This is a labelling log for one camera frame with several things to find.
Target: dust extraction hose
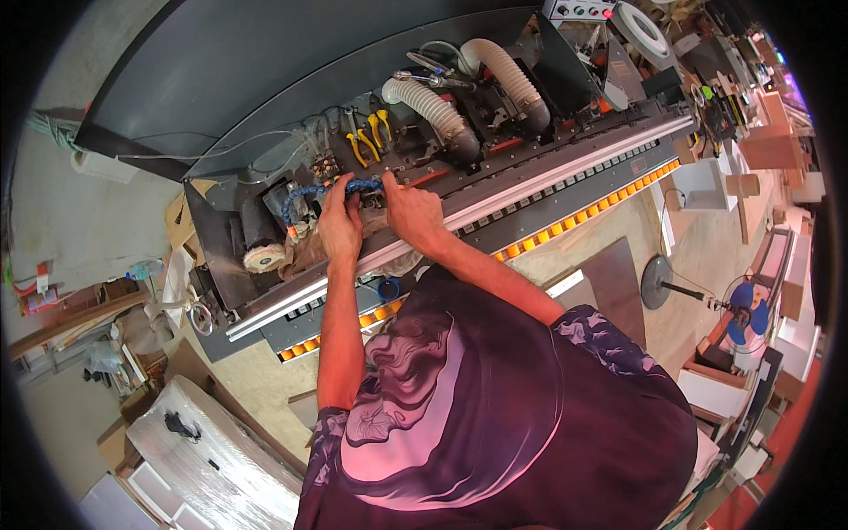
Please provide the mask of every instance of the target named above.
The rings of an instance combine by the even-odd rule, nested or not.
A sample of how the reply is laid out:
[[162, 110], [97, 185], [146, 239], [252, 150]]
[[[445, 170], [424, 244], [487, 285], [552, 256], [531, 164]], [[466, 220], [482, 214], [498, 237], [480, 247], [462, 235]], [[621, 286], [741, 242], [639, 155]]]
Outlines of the dust extraction hose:
[[[471, 39], [460, 49], [474, 75], [480, 69], [480, 63], [492, 70], [513, 103], [527, 116], [521, 121], [522, 127], [530, 132], [540, 132], [550, 123], [550, 111], [544, 104], [536, 87], [530, 82], [516, 61], [500, 46], [487, 39]], [[464, 63], [460, 68], [465, 71]]]
[[390, 79], [382, 86], [386, 103], [406, 103], [420, 114], [444, 138], [448, 151], [457, 159], [470, 162], [480, 154], [480, 142], [460, 113], [418, 81]]

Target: man's arm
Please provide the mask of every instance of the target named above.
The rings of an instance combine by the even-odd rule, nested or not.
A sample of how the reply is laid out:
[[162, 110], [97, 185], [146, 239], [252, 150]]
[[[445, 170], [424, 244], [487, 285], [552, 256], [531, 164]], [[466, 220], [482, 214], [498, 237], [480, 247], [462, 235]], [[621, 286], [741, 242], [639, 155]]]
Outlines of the man's arm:
[[420, 189], [400, 189], [394, 174], [382, 176], [388, 223], [407, 243], [470, 283], [509, 302], [546, 326], [565, 310], [527, 278], [491, 256], [460, 241], [444, 227], [441, 199]]
[[328, 406], [353, 407], [365, 377], [365, 348], [354, 287], [356, 260], [362, 247], [362, 220], [358, 197], [344, 203], [344, 188], [350, 177], [342, 176], [327, 192], [318, 220], [318, 233], [329, 259], [318, 361], [318, 410]]

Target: bubble wrap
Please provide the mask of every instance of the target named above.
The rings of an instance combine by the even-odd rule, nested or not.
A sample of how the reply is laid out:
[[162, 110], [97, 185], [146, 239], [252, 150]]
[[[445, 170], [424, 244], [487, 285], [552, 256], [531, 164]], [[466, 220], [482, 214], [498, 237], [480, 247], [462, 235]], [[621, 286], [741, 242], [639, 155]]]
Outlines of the bubble wrap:
[[[178, 412], [183, 425], [192, 432], [200, 430], [200, 439], [194, 443], [169, 431], [166, 412]], [[162, 479], [217, 528], [278, 529], [294, 524], [300, 481], [185, 377], [174, 376], [126, 435]]]

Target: aluminum rail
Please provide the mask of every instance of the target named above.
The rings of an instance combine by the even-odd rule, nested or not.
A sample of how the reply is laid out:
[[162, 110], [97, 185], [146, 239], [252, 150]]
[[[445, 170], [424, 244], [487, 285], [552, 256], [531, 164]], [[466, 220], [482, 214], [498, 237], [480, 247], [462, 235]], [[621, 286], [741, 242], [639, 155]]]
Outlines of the aluminum rail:
[[[453, 232], [475, 220], [482, 219], [486, 215], [503, 209], [509, 204], [513, 204], [519, 198], [529, 197], [536, 192], [544, 190], [548, 186], [565, 180], [567, 176], [575, 175], [594, 167], [599, 161], [611, 159], [620, 153], [625, 153], [651, 140], [664, 137], [675, 131], [680, 131], [693, 124], [694, 120], [691, 115], [669, 120], [666, 123], [638, 132], [619, 142], [595, 149], [590, 154], [566, 162], [552, 170], [544, 171], [531, 178], [519, 179], [515, 185], [510, 186], [508, 189], [495, 192], [487, 197], [482, 197], [467, 208], [454, 213], [448, 213], [444, 218], [444, 225], [448, 230]], [[450, 200], [445, 201], [445, 209], [448, 211], [447, 202]], [[363, 256], [356, 264], [355, 275], [362, 276], [371, 272], [411, 250], [412, 247], [407, 242], [395, 237], [392, 242], [382, 248], [378, 248]], [[257, 311], [255, 314], [249, 315], [237, 324], [230, 326], [226, 330], [226, 335], [230, 342], [234, 342], [256, 331], [265, 324], [281, 318], [325, 294], [326, 275], [320, 275], [318, 279], [314, 280], [308, 286], [300, 288], [296, 292], [281, 298], [262, 310]]]

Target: white flexible duct hose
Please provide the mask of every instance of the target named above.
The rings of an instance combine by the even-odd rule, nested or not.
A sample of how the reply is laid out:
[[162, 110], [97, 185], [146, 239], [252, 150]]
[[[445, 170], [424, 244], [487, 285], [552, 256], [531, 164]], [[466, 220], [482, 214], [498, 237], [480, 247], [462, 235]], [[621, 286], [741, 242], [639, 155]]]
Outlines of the white flexible duct hose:
[[541, 99], [522, 69], [518, 68], [516, 61], [494, 42], [487, 39], [471, 39], [462, 45], [460, 51], [472, 70], [465, 72], [464, 64], [460, 61], [460, 68], [466, 74], [477, 73], [480, 63], [485, 64], [492, 70], [492, 74], [519, 108], [523, 109]]
[[462, 116], [430, 87], [418, 81], [390, 79], [382, 86], [382, 98], [395, 105], [404, 102], [420, 114], [445, 139], [453, 138], [466, 128]]

